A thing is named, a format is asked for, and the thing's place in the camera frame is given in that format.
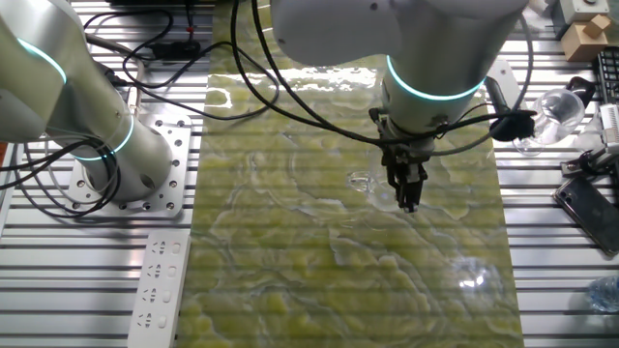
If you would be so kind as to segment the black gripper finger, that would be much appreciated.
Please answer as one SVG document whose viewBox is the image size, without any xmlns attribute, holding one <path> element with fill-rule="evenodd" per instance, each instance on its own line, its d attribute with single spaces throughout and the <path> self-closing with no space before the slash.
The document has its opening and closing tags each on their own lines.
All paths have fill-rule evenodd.
<svg viewBox="0 0 619 348">
<path fill-rule="evenodd" d="M 424 182 L 427 176 L 410 178 L 408 180 L 407 203 L 411 213 L 418 211 L 423 191 Z"/>
<path fill-rule="evenodd" d="M 405 196 L 405 186 L 406 179 L 401 179 L 398 176 L 394 176 L 389 180 L 390 186 L 395 190 L 395 199 L 398 203 L 398 206 L 402 210 L 406 210 L 406 196 Z"/>
</svg>

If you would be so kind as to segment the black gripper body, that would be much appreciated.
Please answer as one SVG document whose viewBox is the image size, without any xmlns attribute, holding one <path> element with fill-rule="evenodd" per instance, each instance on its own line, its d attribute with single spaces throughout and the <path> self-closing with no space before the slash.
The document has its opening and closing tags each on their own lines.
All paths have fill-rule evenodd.
<svg viewBox="0 0 619 348">
<path fill-rule="evenodd" d="M 390 180 L 426 180 L 424 163 L 430 156 L 412 152 L 403 145 L 389 145 L 382 148 L 382 165 Z"/>
</svg>

